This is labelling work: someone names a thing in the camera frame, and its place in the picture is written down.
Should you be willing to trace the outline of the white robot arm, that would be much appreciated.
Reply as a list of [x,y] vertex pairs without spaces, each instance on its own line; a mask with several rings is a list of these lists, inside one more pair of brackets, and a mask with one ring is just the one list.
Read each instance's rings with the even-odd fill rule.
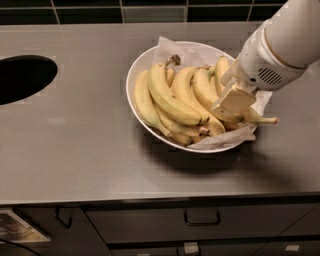
[[231,117],[300,78],[320,58],[320,0],[288,0],[246,40],[223,74],[225,90],[211,110]]

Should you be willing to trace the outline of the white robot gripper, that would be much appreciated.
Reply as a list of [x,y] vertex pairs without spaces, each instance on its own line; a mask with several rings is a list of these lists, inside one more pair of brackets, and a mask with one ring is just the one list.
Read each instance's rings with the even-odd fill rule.
[[232,63],[226,57],[220,58],[220,84],[227,86],[212,110],[223,116],[231,116],[246,110],[256,102],[251,91],[276,91],[305,72],[305,68],[286,64],[272,51],[266,28],[270,20],[262,23],[247,39],[239,56]]

